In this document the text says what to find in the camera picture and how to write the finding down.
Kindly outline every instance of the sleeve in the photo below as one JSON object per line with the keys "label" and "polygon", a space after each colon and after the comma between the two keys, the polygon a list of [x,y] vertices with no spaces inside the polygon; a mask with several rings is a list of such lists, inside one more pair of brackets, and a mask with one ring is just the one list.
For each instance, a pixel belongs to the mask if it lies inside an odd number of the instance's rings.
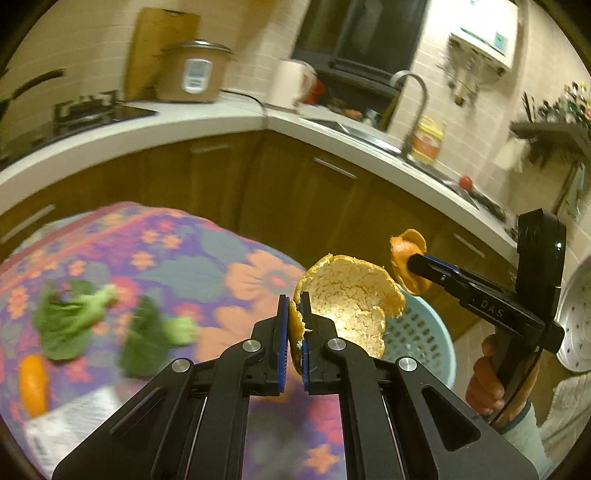
{"label": "sleeve", "polygon": [[546,479],[557,466],[546,456],[536,425],[534,406],[530,401],[512,422],[497,431],[533,463],[540,480]]}

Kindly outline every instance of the pan handle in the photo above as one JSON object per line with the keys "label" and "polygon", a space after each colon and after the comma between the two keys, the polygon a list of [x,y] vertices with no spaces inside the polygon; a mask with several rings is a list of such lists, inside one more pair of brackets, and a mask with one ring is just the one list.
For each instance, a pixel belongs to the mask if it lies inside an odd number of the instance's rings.
{"label": "pan handle", "polygon": [[46,82],[51,79],[60,78],[66,75],[66,71],[64,69],[59,70],[52,70],[51,72],[44,73],[43,75],[39,75],[39,77],[33,78],[33,80],[29,80],[19,89],[15,90],[12,94],[12,100],[16,100],[20,97],[23,93],[27,90],[33,88],[34,86],[39,85],[40,83]]}

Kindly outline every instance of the human hand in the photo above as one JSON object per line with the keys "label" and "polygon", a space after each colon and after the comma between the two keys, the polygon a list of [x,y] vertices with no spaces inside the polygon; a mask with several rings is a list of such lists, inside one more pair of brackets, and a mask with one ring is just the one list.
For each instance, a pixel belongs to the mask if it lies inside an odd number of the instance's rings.
{"label": "human hand", "polygon": [[[505,389],[492,367],[492,357],[495,354],[495,347],[495,335],[490,335],[484,339],[482,342],[482,353],[484,353],[484,356],[480,357],[474,363],[474,374],[466,390],[466,402],[475,412],[481,415],[490,415],[505,405],[503,400]],[[526,371],[529,370],[531,361],[526,364]],[[497,419],[495,422],[496,426],[501,427],[506,425],[523,410],[531,390],[534,388],[539,370],[540,365],[538,364],[532,370],[530,376],[511,402],[511,405]]]}

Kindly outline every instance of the cabinet handle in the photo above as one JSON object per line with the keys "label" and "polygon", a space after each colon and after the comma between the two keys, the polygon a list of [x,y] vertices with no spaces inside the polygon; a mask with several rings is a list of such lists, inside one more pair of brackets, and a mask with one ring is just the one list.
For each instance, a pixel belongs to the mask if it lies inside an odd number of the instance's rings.
{"label": "cabinet handle", "polygon": [[482,253],[480,250],[478,250],[474,245],[472,245],[468,240],[463,239],[461,236],[459,236],[457,233],[453,234],[453,237],[458,240],[459,242],[463,243],[464,245],[466,245],[470,250],[472,250],[476,255],[482,257],[482,258],[486,258],[486,255],[484,253]]}
{"label": "cabinet handle", "polygon": [[199,155],[202,153],[215,152],[217,150],[225,150],[227,148],[230,148],[229,144],[220,143],[219,145],[212,145],[211,147],[192,147],[191,153],[193,155]]}
{"label": "cabinet handle", "polygon": [[342,168],[339,168],[336,165],[333,165],[332,163],[328,163],[327,161],[324,161],[318,157],[314,157],[314,161],[316,163],[319,163],[320,165],[324,165],[325,167],[330,168],[331,170],[342,173],[345,177],[349,177],[350,179],[357,180],[357,175],[354,175],[351,172],[343,170]]}
{"label": "cabinet handle", "polygon": [[29,218],[24,219],[15,228],[13,228],[6,235],[4,235],[2,238],[0,238],[0,244],[4,244],[4,243],[8,242],[18,232],[20,232],[21,230],[24,230],[29,225],[32,225],[33,223],[38,221],[40,218],[45,217],[45,215],[47,215],[48,213],[52,212],[55,209],[56,209],[55,205],[47,205],[46,207],[43,207],[38,212],[33,213]]}

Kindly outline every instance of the red object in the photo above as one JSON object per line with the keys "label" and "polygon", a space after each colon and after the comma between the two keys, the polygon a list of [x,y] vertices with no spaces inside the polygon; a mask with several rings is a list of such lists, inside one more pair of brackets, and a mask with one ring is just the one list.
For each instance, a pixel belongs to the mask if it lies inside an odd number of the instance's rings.
{"label": "red object", "polygon": [[326,87],[319,79],[316,79],[316,83],[312,87],[312,90],[308,92],[308,95],[302,100],[302,103],[307,105],[315,105],[318,103],[318,98],[326,93]]}
{"label": "red object", "polygon": [[460,177],[460,180],[457,181],[464,190],[472,190],[474,184],[472,183],[472,179],[468,175],[464,175]]}

